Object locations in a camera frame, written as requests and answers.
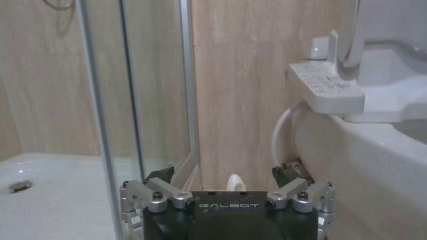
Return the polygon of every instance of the screw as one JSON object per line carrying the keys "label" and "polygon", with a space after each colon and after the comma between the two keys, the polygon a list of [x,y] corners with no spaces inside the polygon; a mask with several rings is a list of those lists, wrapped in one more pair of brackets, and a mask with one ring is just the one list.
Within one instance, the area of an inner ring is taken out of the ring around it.
{"label": "screw", "polygon": [[153,194],[153,200],[162,200],[162,199],[163,199],[163,192],[157,191],[157,192]]}
{"label": "screw", "polygon": [[298,199],[302,201],[308,201],[309,200],[309,192],[306,192],[306,191],[300,192]]}
{"label": "screw", "polygon": [[182,192],[181,194],[178,194],[178,196],[179,196],[181,198],[185,198],[185,197],[189,196],[189,194],[187,194],[187,192]]}
{"label": "screw", "polygon": [[274,211],[277,209],[277,204],[273,200],[266,201],[266,209],[267,211]]}

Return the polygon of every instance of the wood grain wall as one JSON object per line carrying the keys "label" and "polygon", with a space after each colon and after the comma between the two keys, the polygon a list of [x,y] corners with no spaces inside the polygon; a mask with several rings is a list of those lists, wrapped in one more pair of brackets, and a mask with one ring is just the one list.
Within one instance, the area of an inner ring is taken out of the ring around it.
{"label": "wood grain wall", "polygon": [[55,11],[41,0],[2,1],[0,32],[0,74],[22,150],[97,155],[75,12]]}
{"label": "wood grain wall", "polygon": [[0,75],[0,161],[23,152],[10,100]]}
{"label": "wood grain wall", "polygon": [[277,187],[272,137],[294,102],[288,67],[338,26],[338,0],[194,0],[202,177],[221,190],[241,175],[250,190]]}

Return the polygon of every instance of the toilet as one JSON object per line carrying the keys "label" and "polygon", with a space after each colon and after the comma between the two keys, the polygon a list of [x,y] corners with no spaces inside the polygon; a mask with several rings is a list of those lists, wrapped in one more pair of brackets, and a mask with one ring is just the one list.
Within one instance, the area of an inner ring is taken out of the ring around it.
{"label": "toilet", "polygon": [[427,1],[340,0],[289,80],[294,151],[337,187],[330,239],[427,239]]}

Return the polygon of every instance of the white plastic panel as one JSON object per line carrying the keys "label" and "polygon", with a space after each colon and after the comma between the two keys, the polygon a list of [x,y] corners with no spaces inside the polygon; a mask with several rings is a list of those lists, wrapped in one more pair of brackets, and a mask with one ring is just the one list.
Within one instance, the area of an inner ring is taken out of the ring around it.
{"label": "white plastic panel", "polygon": [[354,82],[333,74],[333,67],[329,62],[292,64],[289,79],[316,112],[329,115],[361,114],[366,95]]}

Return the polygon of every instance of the shower enclosure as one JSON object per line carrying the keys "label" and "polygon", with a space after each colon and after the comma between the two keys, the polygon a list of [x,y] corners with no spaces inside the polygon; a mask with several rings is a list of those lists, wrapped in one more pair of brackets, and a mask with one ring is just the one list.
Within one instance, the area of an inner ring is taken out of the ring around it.
{"label": "shower enclosure", "polygon": [[[143,180],[174,166],[173,184],[189,188],[198,171],[190,2],[77,0],[118,239],[127,231],[122,176]],[[133,156],[127,169],[118,168],[123,152]]]}

